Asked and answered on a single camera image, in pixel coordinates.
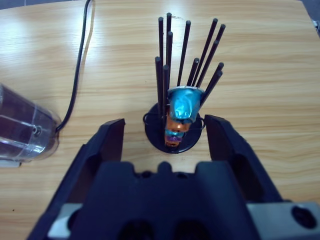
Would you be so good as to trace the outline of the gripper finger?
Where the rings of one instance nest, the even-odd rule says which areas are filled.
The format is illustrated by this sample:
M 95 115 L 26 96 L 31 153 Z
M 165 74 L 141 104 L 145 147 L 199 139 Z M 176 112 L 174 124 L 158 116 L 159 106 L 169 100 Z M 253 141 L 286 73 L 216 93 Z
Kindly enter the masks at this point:
M 48 232 L 67 203 L 83 203 L 95 176 L 104 162 L 122 158 L 125 120 L 119 118 L 101 125 L 78 151 L 48 207 L 40 216 L 28 240 L 47 240 Z
M 250 144 L 228 120 L 207 114 L 204 123 L 211 160 L 224 161 L 230 165 L 247 202 L 284 201 Z

